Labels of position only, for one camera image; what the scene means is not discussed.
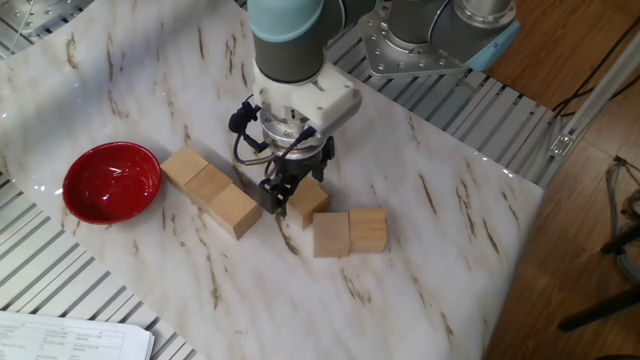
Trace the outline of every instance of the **wooden cube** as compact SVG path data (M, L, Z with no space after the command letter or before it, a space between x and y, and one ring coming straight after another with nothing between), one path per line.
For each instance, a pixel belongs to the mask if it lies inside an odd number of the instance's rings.
M287 202L287 217L305 229L313 222L313 214L329 208L329 195L315 182L305 177Z
M349 255L349 213L313 214L313 257Z
M189 180L193 179L208 165L207 161L195 151L183 147L160 165L169 181L180 191L184 191Z
M349 239L352 253L381 253L387 245L384 209L349 210Z
M233 184L213 199L207 212L236 240L260 219L258 204Z
M196 205L206 209L231 184L233 181L227 175L215 166L208 164L193 179L189 180L185 186L185 194Z

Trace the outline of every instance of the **red bowl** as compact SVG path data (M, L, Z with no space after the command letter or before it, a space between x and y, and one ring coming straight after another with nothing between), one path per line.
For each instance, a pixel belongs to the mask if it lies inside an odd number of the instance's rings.
M140 145L112 142L76 160L62 184L62 199L78 219L98 225L129 220L158 194L162 173L153 154Z

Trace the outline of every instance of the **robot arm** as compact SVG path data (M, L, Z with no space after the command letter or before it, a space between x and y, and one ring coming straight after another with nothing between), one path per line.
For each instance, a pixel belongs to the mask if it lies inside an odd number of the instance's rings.
M247 165L267 163L260 205L270 213L284 208L308 173L323 180L324 168L334 157L331 134L360 108L360 92L327 64L324 51L329 40L375 5L375 0L249 0L258 105L245 102L229 127L238 134L236 148L242 138L256 152L271 153L252 162L235 155ZM258 119L262 143L245 132L247 124Z
M327 64L325 47L376 5L376 0L248 0L257 105L245 101L229 128L238 134L237 162L267 164L260 205L270 213L284 209L310 172L323 180L334 157L331 135L359 110L360 92ZM369 61L378 63L371 67L376 75L440 75L490 66L518 33L514 16L513 0L394 0L368 15L361 30ZM262 127L261 143L245 131L252 120ZM243 161L237 155L240 139L270 155Z

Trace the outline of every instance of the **metal grating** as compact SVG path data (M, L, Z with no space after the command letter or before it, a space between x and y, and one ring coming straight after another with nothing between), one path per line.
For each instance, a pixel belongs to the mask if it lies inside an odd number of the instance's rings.
M133 324L155 336L151 359L203 359L2 174L0 310Z
M357 28L329 45L327 59L543 189L559 168L560 161L549 160L548 149L560 133L560 121L554 121L550 110L483 73L379 78L369 71Z
M16 54L80 15L93 0L0 0L0 60Z

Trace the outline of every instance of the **black wire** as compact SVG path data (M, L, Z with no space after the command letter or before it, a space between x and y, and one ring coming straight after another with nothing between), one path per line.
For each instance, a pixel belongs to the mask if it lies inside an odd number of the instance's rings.
M580 84L580 86L576 89L576 91L574 91L573 95L571 95L570 97L568 97L567 99L561 101L558 105L556 105L556 107L554 107L554 109L558 109L558 111L555 112L555 116L554 117L558 117L558 115L560 113L562 113L564 111L564 109L567 108L567 106L569 106L569 104L577 99L578 94L580 93L580 90L582 90L582 88L584 88L589 81L591 81L591 79L593 79L593 77L596 75L596 73L600 70L600 68L602 68L602 66L607 62L607 60L609 60L609 58L611 57L611 55L613 54L613 52L618 48L618 46L620 46L620 44L624 41L624 39L629 36L629 34L633 31L633 29L640 24L640 16L633 22L633 24L631 24L631 26L629 26L627 28L627 30L625 30L625 32L622 34L622 36L620 36L618 38L618 40L615 42L615 44L613 44L613 46L609 49L609 51L607 52L607 54L602 58L602 60L600 60L600 63L598 63L598 65L596 65L596 67L591 71L591 73L589 74L589 76L587 76L586 79L584 79L584 81L582 82L582 84Z
M300 133L300 135L298 135L298 137L291 143L291 145L289 145L289 147L282 153L282 155L280 155L281 158L285 158L287 157L287 155L289 155L289 153L291 152L291 150L293 150L296 146L300 145L301 142L307 140L308 138L314 136L316 134L317 130L311 126L307 127L306 129L302 130L302 132Z
M611 212L610 220L611 220L611 238L614 239L620 233L620 228L618 227L618 210L616 206L616 185L618 183L618 175L620 173L620 169L626 168L629 172L629 175L633 177L631 174L629 167L638 171L638 168L629 164L625 159L617 157L613 160L613 163L609 165L607 168L605 178L607 182L607 193L609 198L609 210ZM624 276L634 284L640 284L640 268L638 268L633 261L627 255L624 247L619 249L616 254L616 262L618 263L618 267L620 271L624 274Z
M267 166L264 167L264 177L267 179L269 178L269 168L271 167L271 163L273 163L273 161L269 161Z
M246 166L252 166L252 165L264 164L266 162L270 162L271 160L273 160L275 155L269 155L263 158L253 159L253 160L242 160L238 155L238 145L240 144L241 136L242 134L236 135L236 140L233 142L233 158L236 160L237 163L246 165Z
M633 85L635 85L635 84L638 82L638 80L640 80L640 74L636 75L636 77L634 77L634 78L633 78L633 80L629 81L629 82L627 83L627 85L625 85L625 86L621 87L621 88L620 88L620 90L618 90L618 91L616 91L615 93L613 93L613 95L611 96L611 99L609 99L609 101L611 101L611 100L613 100L613 99L617 98L618 96L622 95L622 93L623 93L623 92L625 92L625 91L629 90L629 88L631 88ZM593 89L594 89L594 88L591 88L591 89L589 89L589 90L586 90L585 92L582 92L582 93L578 94L578 96L576 97L576 99L577 99L578 97L580 97L580 96L587 95L588 93L592 92L592 91L593 91ZM560 116L562 116L562 117L564 117L564 116L571 116L571 115L575 115L575 113L576 113L575 111L571 111L571 112L568 112L568 113L564 113L564 114L562 114L562 115L560 115Z

